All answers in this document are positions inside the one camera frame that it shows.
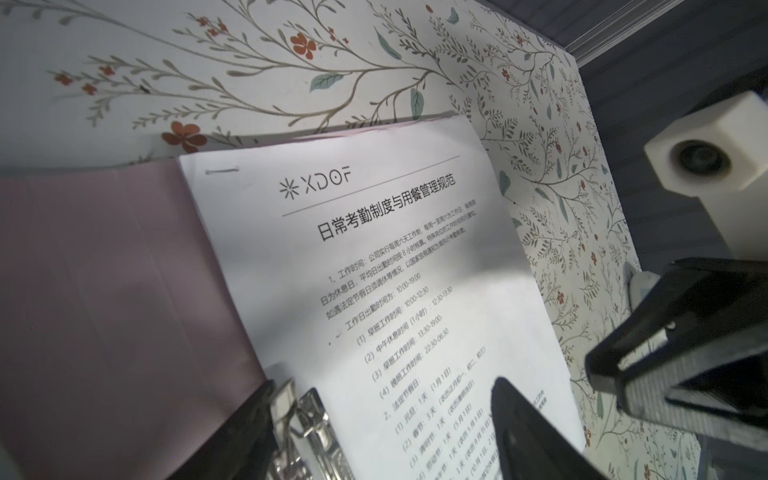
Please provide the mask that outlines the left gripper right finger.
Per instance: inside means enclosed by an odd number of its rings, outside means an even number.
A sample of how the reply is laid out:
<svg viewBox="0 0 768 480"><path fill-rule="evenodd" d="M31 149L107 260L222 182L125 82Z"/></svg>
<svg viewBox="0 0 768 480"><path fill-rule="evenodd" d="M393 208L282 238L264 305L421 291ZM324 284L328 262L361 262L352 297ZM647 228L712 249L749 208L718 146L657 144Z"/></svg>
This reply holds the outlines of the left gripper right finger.
<svg viewBox="0 0 768 480"><path fill-rule="evenodd" d="M604 477L503 377L493 385L491 413L504 479Z"/></svg>

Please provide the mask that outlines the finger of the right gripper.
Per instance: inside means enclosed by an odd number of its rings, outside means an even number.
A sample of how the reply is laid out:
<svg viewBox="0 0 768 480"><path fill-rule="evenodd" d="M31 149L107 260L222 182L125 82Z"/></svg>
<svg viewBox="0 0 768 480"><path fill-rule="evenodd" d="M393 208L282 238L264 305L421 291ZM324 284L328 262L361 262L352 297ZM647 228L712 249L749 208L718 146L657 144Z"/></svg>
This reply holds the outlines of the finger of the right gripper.
<svg viewBox="0 0 768 480"><path fill-rule="evenodd" d="M673 262L585 368L629 416L766 451L766 262Z"/></svg>

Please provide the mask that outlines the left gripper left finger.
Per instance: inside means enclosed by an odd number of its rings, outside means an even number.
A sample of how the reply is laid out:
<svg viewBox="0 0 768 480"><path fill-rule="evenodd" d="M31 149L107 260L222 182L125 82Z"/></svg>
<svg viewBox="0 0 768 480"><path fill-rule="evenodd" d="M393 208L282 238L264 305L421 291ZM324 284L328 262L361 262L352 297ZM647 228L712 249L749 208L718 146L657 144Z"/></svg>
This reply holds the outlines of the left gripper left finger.
<svg viewBox="0 0 768 480"><path fill-rule="evenodd" d="M273 380L264 382L169 479L265 479L277 450L275 390Z"/></svg>

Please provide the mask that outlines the pink folder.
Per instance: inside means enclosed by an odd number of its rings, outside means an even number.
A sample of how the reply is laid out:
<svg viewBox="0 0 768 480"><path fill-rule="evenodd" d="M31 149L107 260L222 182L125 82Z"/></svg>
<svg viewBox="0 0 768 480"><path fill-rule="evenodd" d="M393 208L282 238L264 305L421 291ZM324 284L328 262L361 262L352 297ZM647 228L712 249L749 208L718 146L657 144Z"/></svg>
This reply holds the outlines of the pink folder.
<svg viewBox="0 0 768 480"><path fill-rule="evenodd" d="M264 383L185 179L264 147L1 182L1 475L169 479Z"/></svg>

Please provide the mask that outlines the printed paper sheets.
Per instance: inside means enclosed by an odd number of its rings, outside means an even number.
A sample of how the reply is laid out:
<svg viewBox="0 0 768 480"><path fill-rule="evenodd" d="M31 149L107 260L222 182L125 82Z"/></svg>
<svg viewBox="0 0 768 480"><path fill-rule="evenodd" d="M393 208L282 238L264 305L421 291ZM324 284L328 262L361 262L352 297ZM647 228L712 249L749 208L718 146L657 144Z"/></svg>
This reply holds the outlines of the printed paper sheets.
<svg viewBox="0 0 768 480"><path fill-rule="evenodd" d="M498 378L584 449L545 302L465 117L180 166L258 360L318 391L357 478L498 478Z"/></svg>

